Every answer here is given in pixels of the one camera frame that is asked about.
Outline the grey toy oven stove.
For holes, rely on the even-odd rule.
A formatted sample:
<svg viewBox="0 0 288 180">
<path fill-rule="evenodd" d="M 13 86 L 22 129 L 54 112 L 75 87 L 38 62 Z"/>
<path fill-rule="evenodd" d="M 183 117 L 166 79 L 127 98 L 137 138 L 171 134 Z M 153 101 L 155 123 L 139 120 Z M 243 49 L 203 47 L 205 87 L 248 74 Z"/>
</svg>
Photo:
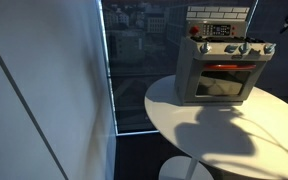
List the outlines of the grey toy oven stove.
<svg viewBox="0 0 288 180">
<path fill-rule="evenodd" d="M 264 53 L 264 40 L 246 35 L 247 7 L 190 6 L 186 14 L 186 32 L 181 39 L 175 92 L 181 104 L 240 105 L 251 93 L 266 63 L 275 51 Z M 191 35 L 192 26 L 200 32 Z M 208 42 L 211 49 L 203 54 L 200 47 Z M 239 47 L 249 43 L 249 51 Z M 234 53 L 225 52 L 227 45 L 238 45 Z M 256 65 L 252 70 L 206 70 L 206 64 Z"/>
</svg>

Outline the red round stove button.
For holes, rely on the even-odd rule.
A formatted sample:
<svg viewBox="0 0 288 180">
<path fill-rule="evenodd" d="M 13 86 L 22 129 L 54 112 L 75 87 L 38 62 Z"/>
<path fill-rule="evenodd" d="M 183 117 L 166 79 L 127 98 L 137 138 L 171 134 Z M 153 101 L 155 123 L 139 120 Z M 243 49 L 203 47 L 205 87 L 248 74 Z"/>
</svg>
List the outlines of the red round stove button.
<svg viewBox="0 0 288 180">
<path fill-rule="evenodd" d="M 196 35 L 200 32 L 200 28 L 198 26 L 192 26 L 189 30 L 191 35 Z"/>
</svg>

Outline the white round pedestal table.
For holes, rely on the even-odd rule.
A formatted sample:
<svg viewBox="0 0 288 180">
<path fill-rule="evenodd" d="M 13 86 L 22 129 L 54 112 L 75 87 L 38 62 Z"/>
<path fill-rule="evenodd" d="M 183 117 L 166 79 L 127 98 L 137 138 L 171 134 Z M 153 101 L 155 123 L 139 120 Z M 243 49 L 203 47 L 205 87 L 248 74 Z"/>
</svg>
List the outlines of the white round pedestal table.
<svg viewBox="0 0 288 180">
<path fill-rule="evenodd" d="M 174 76 L 154 82 L 145 109 L 155 128 L 192 158 L 246 177 L 288 179 L 288 104 L 259 88 L 240 106 L 182 106 Z"/>
</svg>

